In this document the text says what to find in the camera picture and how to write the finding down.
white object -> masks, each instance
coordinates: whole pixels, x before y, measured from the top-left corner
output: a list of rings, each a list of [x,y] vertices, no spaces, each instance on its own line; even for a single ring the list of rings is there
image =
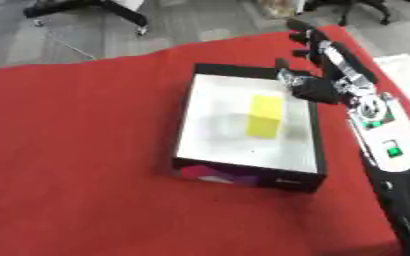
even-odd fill
[[[410,100],[410,55],[379,57],[375,62]]]
[[[127,9],[136,11],[143,4],[144,0],[114,0],[114,2],[126,7]]]
[[[273,139],[247,135],[254,95],[282,98]],[[276,80],[195,75],[179,140],[180,158],[317,173],[309,103]]]

chair leg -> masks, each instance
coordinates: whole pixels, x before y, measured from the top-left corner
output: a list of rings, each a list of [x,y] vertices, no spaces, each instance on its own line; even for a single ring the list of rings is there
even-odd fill
[[[352,0],[348,1],[348,3],[345,4],[343,12],[342,12],[342,17],[340,18],[340,21],[339,21],[339,26],[345,27],[347,25],[348,14],[353,8],[353,5],[354,5],[354,1]]]
[[[382,25],[390,24],[390,11],[383,3],[379,2],[378,0],[362,0],[362,3],[370,5],[384,15],[384,18],[382,18],[381,20]]]

office chair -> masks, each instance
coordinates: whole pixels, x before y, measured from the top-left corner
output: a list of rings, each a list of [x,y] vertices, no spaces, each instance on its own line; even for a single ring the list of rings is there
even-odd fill
[[[339,21],[339,26],[347,25],[347,17],[353,6],[357,3],[369,5],[378,11],[380,11],[384,17],[380,21],[382,25],[388,25],[390,23],[390,11],[387,6],[384,5],[384,0],[311,0],[305,4],[305,11],[314,11],[318,7],[329,4],[343,5],[342,16]]]
[[[136,33],[142,36],[147,33],[147,18],[134,12],[113,0],[37,0],[37,2],[23,10],[27,18],[37,18],[43,15],[64,12],[84,7],[97,6],[110,11],[137,25]]]

chair wheel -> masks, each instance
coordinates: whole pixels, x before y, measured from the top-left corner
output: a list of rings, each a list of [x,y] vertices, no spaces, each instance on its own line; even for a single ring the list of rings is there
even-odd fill
[[[34,23],[34,26],[36,27],[43,27],[45,25],[45,23],[43,23],[43,21],[41,20],[33,20],[32,22]]]
[[[149,32],[147,26],[144,27],[137,27],[136,34],[137,36],[144,36]]]
[[[384,26],[386,26],[386,25],[389,25],[390,24],[390,21],[389,21],[389,19],[388,18],[386,18],[386,19],[383,19],[383,20],[381,20],[381,25],[384,25]]]
[[[339,21],[339,26],[345,27],[346,25],[347,25],[347,21],[346,21],[346,20],[341,20],[341,21]]]

yellow cube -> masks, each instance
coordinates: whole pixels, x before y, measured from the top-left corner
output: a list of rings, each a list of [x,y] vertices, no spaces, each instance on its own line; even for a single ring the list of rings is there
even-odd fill
[[[277,96],[254,95],[247,120],[247,135],[275,138],[281,121],[282,99]]]

